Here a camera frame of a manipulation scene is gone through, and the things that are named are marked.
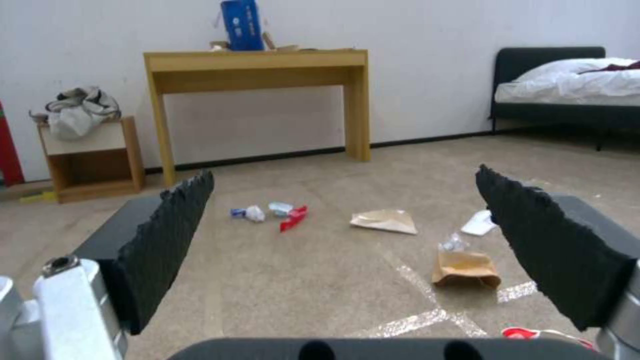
crumpled paper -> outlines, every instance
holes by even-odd
[[[376,210],[352,214],[351,225],[369,229],[393,231],[396,233],[417,234],[413,219],[404,210]]]

wooden console table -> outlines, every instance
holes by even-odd
[[[145,53],[145,66],[167,187],[175,168],[163,94],[342,85],[346,152],[371,158],[366,50]]]

brown paper bag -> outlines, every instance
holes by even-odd
[[[438,261],[431,281],[436,285],[445,285],[456,278],[476,278],[491,288],[497,288],[501,282],[498,271],[487,255],[438,250]]]

blue box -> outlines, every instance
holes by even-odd
[[[260,17],[255,0],[223,1],[222,16],[229,35],[229,49],[233,51],[264,50]]]

shelf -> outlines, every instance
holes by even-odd
[[[60,203],[96,199],[99,197],[137,193],[133,180],[97,181],[95,183],[71,185],[58,192]]]

